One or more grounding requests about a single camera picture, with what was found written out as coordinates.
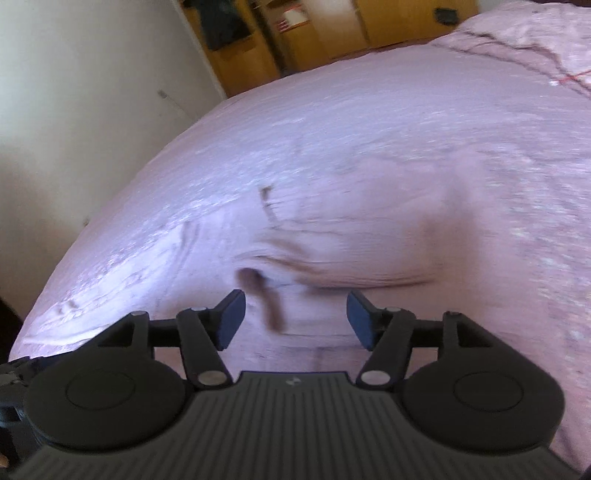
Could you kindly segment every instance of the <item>silver screw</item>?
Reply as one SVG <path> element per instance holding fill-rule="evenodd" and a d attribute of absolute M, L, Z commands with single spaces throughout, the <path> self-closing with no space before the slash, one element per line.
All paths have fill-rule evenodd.
<path fill-rule="evenodd" d="M 215 387 L 224 384 L 228 380 L 228 376 L 219 370 L 207 370 L 206 372 L 200 373 L 197 380 L 201 385 Z"/>
<path fill-rule="evenodd" d="M 366 385 L 385 385 L 390 381 L 390 375 L 382 370 L 369 370 L 361 374 L 361 381 Z"/>

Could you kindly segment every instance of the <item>pink bedsheet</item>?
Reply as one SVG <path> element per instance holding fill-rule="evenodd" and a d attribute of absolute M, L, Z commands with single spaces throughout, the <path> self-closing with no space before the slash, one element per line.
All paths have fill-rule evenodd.
<path fill-rule="evenodd" d="M 582 82 L 550 85 L 535 65 L 559 60 L 543 51 L 527 67 L 507 61 L 507 39 L 486 55 L 459 51 L 479 36 L 341 61 L 221 104 L 92 219 L 11 357 L 71 350 L 131 310 L 162 318 L 215 304 L 270 228 L 261 192 L 271 203 L 294 190 L 308 198 L 314 182 L 375 158 L 450 166 L 466 210 L 442 243 L 445 268 L 367 295 L 426 318 L 459 309 L 528 355 L 566 392 L 556 449 L 575 466 L 591 462 L 591 103 Z M 326 196 L 339 201 L 339 191 Z M 269 293 L 287 325 L 261 326 L 269 299 L 250 300 L 225 352 L 233 371 L 359 368 L 345 292 L 280 280 Z"/>

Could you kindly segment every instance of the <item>wall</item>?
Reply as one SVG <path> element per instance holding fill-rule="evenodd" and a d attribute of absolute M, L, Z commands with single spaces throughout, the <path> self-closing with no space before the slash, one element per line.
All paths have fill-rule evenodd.
<path fill-rule="evenodd" d="M 478 5 L 481 12 L 487 12 L 498 7 L 500 4 L 508 0 L 478 0 Z"/>
<path fill-rule="evenodd" d="M 0 297 L 22 317 L 85 221 L 222 100 L 183 22 L 171 0 L 0 2 Z"/>

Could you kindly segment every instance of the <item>wooden panel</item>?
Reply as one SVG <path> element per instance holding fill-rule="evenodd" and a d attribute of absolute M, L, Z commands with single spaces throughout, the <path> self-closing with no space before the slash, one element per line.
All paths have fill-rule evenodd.
<path fill-rule="evenodd" d="M 299 72 L 315 69 L 331 61 L 311 23 L 282 33 L 281 39 Z"/>
<path fill-rule="evenodd" d="M 478 13 L 476 0 L 357 0 L 357 6 L 373 48 L 451 32 L 435 20 L 436 8 L 458 10 L 460 21 Z"/>
<path fill-rule="evenodd" d="M 199 11 L 194 8 L 183 9 L 229 97 L 277 80 L 280 76 L 265 39 L 256 26 L 248 0 L 236 0 L 235 5 L 253 34 L 217 51 L 211 51 L 206 46 Z"/>
<path fill-rule="evenodd" d="M 303 5 L 329 57 L 368 47 L 352 0 L 303 0 Z"/>

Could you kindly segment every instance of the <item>pink blanket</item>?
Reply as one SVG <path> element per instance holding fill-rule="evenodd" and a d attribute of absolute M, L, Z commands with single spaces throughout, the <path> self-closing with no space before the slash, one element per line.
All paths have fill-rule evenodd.
<path fill-rule="evenodd" d="M 579 31 L 561 12 L 572 21 L 556 34 Z M 543 43 L 516 49 L 476 20 L 221 104 L 92 219 L 11 357 L 68 351 L 131 310 L 170 317 L 239 285 L 253 292 L 224 352 L 233 372 L 354 373 L 366 353 L 342 287 L 374 287 L 376 304 L 423 318 L 461 310 L 553 374 L 567 397 L 554 446 L 591 462 L 591 104 L 586 80 L 550 85 L 585 65 Z M 460 51 L 484 37 L 485 55 Z M 404 191 L 413 168 L 439 173 Z"/>

